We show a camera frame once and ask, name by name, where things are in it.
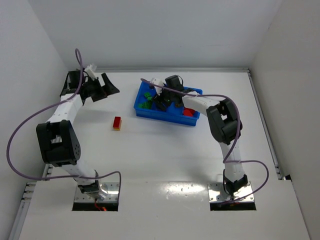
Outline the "small green lego brick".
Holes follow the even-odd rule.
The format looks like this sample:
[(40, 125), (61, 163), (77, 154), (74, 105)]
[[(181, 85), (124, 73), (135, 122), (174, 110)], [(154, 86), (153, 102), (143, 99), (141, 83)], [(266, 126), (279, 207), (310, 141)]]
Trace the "small green lego brick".
[(149, 93), (149, 92), (145, 92), (144, 93), (144, 97), (147, 99), (147, 98), (149, 98), (151, 96), (151, 94)]

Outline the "green curved lego brick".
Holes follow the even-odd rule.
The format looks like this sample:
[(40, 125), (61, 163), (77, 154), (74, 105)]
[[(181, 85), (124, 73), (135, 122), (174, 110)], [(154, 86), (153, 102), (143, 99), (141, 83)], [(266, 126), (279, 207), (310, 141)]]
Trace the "green curved lego brick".
[(139, 103), (138, 104), (138, 107), (141, 108), (141, 109), (148, 109), (150, 110), (152, 108), (152, 102), (151, 101), (146, 101), (146, 102), (143, 102), (143, 103)]

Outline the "red flower lego brick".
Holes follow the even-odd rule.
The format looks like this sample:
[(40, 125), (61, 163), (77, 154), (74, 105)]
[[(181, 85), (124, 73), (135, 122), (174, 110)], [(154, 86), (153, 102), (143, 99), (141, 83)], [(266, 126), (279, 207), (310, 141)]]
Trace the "red flower lego brick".
[(196, 111), (193, 110), (193, 109), (191, 109), (191, 108), (184, 108), (182, 114), (183, 114), (184, 116), (186, 116), (186, 117), (191, 117), (191, 118), (192, 118), (192, 117), (194, 116), (195, 112), (196, 112)]

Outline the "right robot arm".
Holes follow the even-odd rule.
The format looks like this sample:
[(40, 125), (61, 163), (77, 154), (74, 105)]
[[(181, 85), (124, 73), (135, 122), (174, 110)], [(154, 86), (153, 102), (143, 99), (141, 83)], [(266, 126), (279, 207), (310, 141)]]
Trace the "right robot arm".
[(224, 191), (233, 197), (234, 193), (248, 183), (238, 145), (242, 123), (235, 106), (229, 99), (218, 101), (201, 96), (192, 88), (184, 88), (177, 75), (165, 80), (152, 78), (150, 82), (156, 91), (154, 103), (160, 110), (164, 111), (169, 104), (175, 103), (179, 107), (183, 106), (207, 117), (211, 135), (219, 143), (222, 151)]

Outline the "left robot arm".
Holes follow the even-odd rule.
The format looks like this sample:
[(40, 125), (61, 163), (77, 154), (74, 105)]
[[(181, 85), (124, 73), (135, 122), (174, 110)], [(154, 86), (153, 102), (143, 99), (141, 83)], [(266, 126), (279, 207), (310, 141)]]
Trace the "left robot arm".
[(97, 179), (99, 174), (81, 159), (81, 145), (73, 128), (80, 108), (90, 98), (93, 102), (119, 93), (106, 73), (96, 75), (86, 69), (67, 74), (60, 93), (60, 104), (45, 123), (36, 127), (36, 134), (43, 161), (66, 171), (77, 183), (82, 194), (92, 198), (102, 197), (103, 190)]

